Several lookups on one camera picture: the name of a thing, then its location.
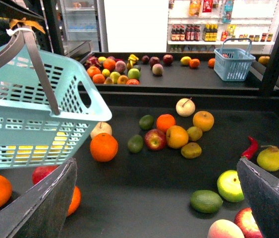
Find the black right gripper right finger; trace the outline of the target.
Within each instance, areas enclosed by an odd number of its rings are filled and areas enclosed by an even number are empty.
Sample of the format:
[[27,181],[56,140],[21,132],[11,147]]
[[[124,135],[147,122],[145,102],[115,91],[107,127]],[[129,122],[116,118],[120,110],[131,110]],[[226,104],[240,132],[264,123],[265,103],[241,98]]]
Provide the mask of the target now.
[[279,178],[244,158],[236,168],[245,200],[262,236],[279,238]]

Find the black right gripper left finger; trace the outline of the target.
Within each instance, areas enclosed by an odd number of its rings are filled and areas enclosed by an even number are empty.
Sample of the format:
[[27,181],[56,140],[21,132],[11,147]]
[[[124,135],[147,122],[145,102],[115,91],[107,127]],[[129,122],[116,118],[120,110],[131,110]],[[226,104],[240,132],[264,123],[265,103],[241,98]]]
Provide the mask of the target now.
[[64,225],[77,179],[68,159],[25,194],[0,210],[0,238],[56,238]]

